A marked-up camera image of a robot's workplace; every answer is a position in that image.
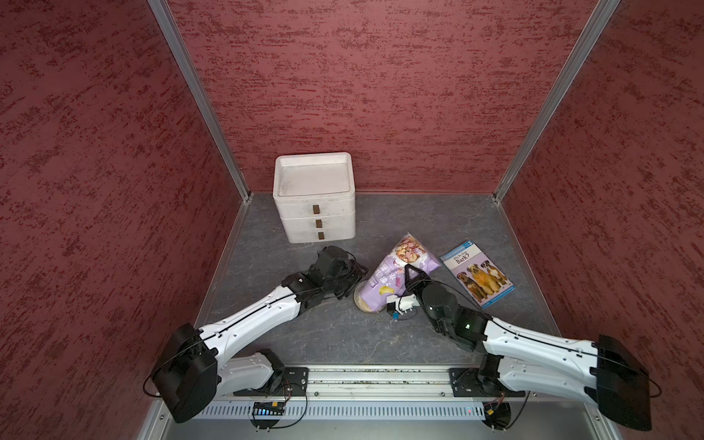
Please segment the purple oats bag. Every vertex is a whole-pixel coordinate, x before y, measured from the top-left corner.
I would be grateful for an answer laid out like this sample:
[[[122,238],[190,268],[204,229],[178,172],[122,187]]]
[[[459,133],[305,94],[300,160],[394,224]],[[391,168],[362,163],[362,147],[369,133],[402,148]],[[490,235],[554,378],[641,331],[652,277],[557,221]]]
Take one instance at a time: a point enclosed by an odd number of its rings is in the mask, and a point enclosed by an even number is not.
[[[413,235],[407,233],[382,260],[374,273],[368,278],[372,288],[379,290],[387,298],[406,293],[404,287],[404,267],[412,264],[430,274],[440,267],[440,260]]]

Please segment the green patterned breakfast bowl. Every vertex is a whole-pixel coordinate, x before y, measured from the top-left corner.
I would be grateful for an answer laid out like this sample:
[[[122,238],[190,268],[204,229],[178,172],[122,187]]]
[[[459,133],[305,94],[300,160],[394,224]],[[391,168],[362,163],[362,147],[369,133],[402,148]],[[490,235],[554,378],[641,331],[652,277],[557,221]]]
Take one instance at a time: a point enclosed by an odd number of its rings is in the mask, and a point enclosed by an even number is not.
[[[353,293],[355,306],[363,313],[379,313],[386,306],[386,297],[379,290],[372,288],[367,280],[361,282]]]

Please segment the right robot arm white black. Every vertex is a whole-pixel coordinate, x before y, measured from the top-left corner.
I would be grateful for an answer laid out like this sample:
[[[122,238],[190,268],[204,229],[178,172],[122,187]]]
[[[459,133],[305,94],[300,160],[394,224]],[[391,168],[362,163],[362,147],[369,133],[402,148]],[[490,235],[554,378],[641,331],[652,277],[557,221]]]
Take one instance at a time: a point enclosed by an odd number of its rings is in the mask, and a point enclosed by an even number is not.
[[[405,288],[418,300],[434,331],[483,356],[476,385],[491,396],[537,392],[595,406],[614,423],[652,430],[655,383],[618,339],[577,340],[535,332],[458,302],[449,285],[412,265]]]

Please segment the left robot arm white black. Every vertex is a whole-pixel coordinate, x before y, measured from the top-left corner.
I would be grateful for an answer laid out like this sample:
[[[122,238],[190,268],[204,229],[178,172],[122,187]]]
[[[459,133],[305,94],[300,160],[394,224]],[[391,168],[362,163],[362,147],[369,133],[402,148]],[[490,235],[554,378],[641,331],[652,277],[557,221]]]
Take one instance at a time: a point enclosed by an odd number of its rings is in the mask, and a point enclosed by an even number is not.
[[[172,333],[148,374],[156,397],[174,422],[184,423],[222,395],[278,392],[285,370],[282,361],[268,349],[248,357],[240,357],[239,352],[324,300],[349,297],[367,272],[348,251],[324,247],[307,271],[287,276],[258,302],[200,328],[183,324]]]

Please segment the dog book Why Dogs Bark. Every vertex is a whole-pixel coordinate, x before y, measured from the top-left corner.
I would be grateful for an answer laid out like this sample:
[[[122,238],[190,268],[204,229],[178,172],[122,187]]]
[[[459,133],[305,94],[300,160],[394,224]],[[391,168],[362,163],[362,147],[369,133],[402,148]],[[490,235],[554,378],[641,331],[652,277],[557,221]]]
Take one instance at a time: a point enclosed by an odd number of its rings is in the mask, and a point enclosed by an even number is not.
[[[482,309],[515,290],[504,272],[472,241],[455,247],[440,260]]]

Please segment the white three-drawer storage box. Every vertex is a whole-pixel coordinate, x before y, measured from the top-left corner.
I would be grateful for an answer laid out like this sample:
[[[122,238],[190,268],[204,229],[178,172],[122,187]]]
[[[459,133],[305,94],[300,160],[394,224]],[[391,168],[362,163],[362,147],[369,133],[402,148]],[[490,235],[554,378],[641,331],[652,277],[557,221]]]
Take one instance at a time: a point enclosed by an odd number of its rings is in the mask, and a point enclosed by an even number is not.
[[[356,187],[348,152],[278,157],[272,195],[293,244],[356,236]]]

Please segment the right controller board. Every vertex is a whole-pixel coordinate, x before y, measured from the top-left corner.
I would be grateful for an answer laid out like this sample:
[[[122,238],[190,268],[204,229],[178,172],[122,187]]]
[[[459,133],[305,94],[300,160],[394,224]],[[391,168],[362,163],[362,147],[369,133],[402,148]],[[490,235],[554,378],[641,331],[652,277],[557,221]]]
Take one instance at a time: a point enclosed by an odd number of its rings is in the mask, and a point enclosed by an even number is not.
[[[512,422],[512,409],[509,403],[493,401],[484,405],[483,423],[492,430],[505,430]]]

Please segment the controller board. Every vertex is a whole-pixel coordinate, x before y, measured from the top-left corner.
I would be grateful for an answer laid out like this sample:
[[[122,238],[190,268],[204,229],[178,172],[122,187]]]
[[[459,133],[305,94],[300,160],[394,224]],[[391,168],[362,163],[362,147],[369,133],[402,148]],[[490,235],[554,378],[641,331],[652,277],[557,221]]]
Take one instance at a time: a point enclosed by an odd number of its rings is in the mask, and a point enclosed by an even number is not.
[[[286,405],[284,401],[258,401],[253,404],[251,414],[254,418],[282,417],[286,412]]]
[[[484,405],[483,423],[492,430],[505,430],[512,422],[512,409],[509,403],[493,401]]]

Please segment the left controller board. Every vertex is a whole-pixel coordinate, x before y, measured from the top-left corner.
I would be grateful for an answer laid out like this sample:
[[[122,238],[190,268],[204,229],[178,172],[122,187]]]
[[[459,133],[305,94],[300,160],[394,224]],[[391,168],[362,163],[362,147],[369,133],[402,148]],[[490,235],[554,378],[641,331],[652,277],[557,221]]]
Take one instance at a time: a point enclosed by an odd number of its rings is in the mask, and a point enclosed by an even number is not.
[[[251,414],[254,418],[282,417],[286,412],[286,405],[284,401],[258,401],[253,404]]]

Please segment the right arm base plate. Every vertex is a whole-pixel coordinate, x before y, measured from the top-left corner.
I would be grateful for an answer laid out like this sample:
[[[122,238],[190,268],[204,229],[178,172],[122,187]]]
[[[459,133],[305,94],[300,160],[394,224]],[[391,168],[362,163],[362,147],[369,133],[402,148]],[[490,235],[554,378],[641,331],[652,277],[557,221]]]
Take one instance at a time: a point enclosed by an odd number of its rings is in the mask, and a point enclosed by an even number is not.
[[[450,368],[447,372],[455,398],[492,400],[502,397],[522,398],[526,396],[525,392],[509,390],[494,379],[480,379],[478,368]]]

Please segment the aluminium mounting rail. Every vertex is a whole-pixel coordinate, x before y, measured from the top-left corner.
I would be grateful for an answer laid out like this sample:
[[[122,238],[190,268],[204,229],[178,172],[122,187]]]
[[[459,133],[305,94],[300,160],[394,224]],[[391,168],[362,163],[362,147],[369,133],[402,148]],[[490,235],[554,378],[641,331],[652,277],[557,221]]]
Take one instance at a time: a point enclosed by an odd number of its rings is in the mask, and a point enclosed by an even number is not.
[[[227,368],[216,376],[216,397],[233,395],[247,389],[261,388],[277,370],[284,367],[246,368],[242,359],[227,363]],[[452,393],[448,370],[414,370],[413,368],[319,368],[309,369],[307,390],[323,388],[369,388],[376,393],[392,389],[401,396],[428,395],[428,387],[441,387]],[[582,382],[568,375],[522,363],[504,357],[496,365],[487,361],[479,368],[480,379],[492,379],[514,392],[545,394],[572,401],[596,403],[596,378],[590,374]]]

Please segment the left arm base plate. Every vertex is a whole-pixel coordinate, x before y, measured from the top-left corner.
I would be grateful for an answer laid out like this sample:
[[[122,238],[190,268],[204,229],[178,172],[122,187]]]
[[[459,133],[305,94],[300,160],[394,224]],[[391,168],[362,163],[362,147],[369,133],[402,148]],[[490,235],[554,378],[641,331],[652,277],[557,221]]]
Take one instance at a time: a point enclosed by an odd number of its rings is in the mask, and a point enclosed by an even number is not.
[[[247,389],[234,392],[234,396],[255,397],[304,397],[309,379],[309,368],[284,367],[277,370],[259,389]]]

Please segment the left corner aluminium post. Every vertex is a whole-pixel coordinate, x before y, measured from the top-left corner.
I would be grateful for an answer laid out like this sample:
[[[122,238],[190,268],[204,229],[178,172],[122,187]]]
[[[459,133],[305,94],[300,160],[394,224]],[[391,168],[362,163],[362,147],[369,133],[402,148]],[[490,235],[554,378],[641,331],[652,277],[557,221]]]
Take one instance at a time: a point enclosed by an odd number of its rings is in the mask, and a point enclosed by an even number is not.
[[[205,122],[211,138],[214,144],[216,144],[216,148],[227,167],[232,181],[238,189],[241,199],[245,203],[248,203],[251,198],[251,190],[227,142],[225,131],[221,127],[216,111],[211,104],[192,57],[178,29],[169,2],[164,0],[148,0],[148,5],[157,20],[159,28],[170,48],[170,52],[187,83],[196,106],[203,117],[203,122]]]

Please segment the corner aluminium post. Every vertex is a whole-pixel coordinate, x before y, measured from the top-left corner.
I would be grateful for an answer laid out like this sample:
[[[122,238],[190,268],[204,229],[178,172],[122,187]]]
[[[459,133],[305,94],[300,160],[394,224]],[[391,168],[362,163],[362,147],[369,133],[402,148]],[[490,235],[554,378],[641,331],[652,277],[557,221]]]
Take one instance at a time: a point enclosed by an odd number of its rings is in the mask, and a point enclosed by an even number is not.
[[[566,58],[562,69],[557,75],[535,121],[533,121],[533,125],[526,133],[524,140],[493,194],[493,200],[496,205],[500,205],[508,194],[524,163],[528,160],[620,4],[619,0],[599,0],[596,3],[568,58]]]
[[[196,106],[203,117],[203,122],[205,122],[211,138],[214,144],[216,144],[216,148],[227,167],[232,181],[238,189],[241,199],[245,203],[248,203],[251,198],[251,190],[227,142],[225,131],[221,127],[216,111],[211,104],[192,57],[178,29],[169,2],[164,0],[148,0],[148,5],[157,20],[159,28],[170,48],[170,52],[187,83]]]

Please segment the right corner aluminium post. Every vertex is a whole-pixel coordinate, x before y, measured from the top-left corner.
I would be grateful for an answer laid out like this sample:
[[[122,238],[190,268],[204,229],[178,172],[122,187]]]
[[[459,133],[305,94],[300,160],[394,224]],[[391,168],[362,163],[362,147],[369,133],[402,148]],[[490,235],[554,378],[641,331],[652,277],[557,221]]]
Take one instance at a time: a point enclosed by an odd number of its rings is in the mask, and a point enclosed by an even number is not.
[[[533,125],[526,133],[524,140],[493,194],[493,200],[496,205],[500,205],[508,194],[524,163],[528,160],[620,4],[619,0],[599,0],[596,3],[568,58],[566,58],[562,69],[557,75],[535,121],[533,121]]]

